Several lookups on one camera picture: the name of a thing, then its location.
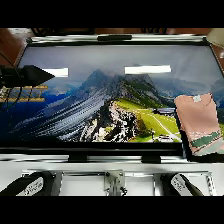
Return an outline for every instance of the folded shirt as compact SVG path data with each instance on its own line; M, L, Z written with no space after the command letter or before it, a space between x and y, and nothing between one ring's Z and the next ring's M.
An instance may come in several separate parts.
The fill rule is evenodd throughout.
M212 94L180 95L174 102L181 129L186 132L193 155L224 154L224 141Z

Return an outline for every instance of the display screen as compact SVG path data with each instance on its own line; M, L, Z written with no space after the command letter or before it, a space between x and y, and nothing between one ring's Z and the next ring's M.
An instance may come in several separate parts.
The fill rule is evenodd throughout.
M209 46L28 47L24 65L69 74L24 88L24 100L0 113L0 141L181 142L174 98L208 92L224 127L224 79ZM171 71L125 74L155 65Z

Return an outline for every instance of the screen bezel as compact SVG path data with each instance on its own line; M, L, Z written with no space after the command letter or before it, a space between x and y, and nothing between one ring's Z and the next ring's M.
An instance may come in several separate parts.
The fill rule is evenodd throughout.
M120 35L106 35L105 41L98 41L99 36L65 36L28 38L27 44L17 60L17 66L29 47L48 46L86 46L86 45L196 45L209 46L223 74L217 57L205 36L201 35L131 35L122 40ZM111 143L111 142L10 142L1 143L0 153L26 154L85 154L85 155L150 155L182 156L182 143Z

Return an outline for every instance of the black border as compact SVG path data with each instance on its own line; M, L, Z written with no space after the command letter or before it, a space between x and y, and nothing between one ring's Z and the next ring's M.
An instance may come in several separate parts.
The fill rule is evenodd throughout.
M27 39L27 45L21 54L17 66L28 47L48 47L48 46L85 46L85 45L196 45L210 46L210 43L203 38L200 42L194 41L75 41L75 42L33 42L31 38ZM150 155L150 156L183 156L182 143L111 143L111 142L15 142L10 146L8 142L2 142L0 153L26 153L26 154L69 154L69 155Z

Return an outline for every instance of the shirt tag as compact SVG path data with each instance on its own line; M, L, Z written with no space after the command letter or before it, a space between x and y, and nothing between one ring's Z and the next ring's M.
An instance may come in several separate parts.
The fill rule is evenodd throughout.
M200 95L194 96L193 100L194 100L195 103L200 102L201 101Z

